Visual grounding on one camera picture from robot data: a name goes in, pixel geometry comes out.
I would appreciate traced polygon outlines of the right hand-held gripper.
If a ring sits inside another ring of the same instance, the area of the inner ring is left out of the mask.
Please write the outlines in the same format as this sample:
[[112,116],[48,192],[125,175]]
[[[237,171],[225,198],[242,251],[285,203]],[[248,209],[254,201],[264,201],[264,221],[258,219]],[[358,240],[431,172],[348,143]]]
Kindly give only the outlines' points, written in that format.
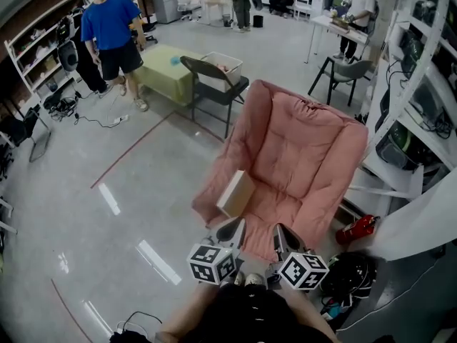
[[277,254],[289,254],[284,261],[273,263],[267,269],[269,288],[278,289],[281,280],[299,291],[309,292],[319,287],[329,268],[319,255],[304,253],[305,244],[299,235],[285,224],[278,223],[273,231],[273,245]]

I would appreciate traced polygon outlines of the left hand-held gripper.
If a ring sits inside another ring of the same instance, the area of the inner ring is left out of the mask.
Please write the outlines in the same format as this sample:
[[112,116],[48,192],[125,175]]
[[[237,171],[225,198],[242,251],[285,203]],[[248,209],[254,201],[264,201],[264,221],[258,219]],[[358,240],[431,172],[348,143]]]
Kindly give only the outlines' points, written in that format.
[[246,220],[241,217],[227,219],[216,230],[216,243],[210,237],[204,237],[192,246],[186,258],[191,276],[198,282],[221,285],[230,278],[235,278],[242,261],[241,253],[246,234]]

